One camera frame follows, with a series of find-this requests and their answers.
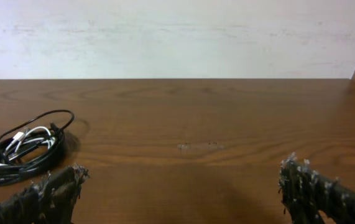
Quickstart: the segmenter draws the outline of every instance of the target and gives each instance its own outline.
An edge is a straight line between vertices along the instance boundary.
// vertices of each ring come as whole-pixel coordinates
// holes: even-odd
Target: table
[[[0,80],[0,134],[59,108],[76,116],[60,167],[92,177],[76,224],[288,223],[277,182],[293,151],[355,190],[350,80]]]

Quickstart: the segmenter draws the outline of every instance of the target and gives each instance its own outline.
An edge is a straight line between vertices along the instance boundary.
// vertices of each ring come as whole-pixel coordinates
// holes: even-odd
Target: cable
[[[53,123],[50,123],[50,128],[45,126],[26,128],[28,124],[52,113],[69,113],[71,118],[61,128],[56,127]],[[0,135],[0,186],[26,180],[48,171],[57,164],[63,156],[64,129],[72,123],[74,118],[75,115],[69,110],[53,110]],[[25,129],[19,131],[13,138],[2,140],[4,136],[23,127]],[[47,146],[47,151],[30,161],[21,161],[23,156],[36,150],[39,146]]]

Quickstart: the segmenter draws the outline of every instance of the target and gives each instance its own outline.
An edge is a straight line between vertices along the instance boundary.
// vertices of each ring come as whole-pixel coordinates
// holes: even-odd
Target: white wall
[[[355,0],[0,0],[0,78],[350,78]]]

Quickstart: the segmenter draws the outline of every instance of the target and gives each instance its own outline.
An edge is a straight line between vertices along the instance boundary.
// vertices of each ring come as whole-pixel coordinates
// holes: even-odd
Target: wire
[[[48,114],[69,113],[70,120],[61,128],[50,123],[50,128],[37,126],[32,129],[26,126]],[[48,171],[64,155],[64,129],[74,120],[75,115],[69,110],[53,110],[21,124],[0,135],[0,186],[11,185],[26,180],[35,175]],[[13,138],[2,140],[4,136],[25,127]],[[39,146],[47,146],[47,151],[29,161],[22,162],[21,158],[36,150]]]

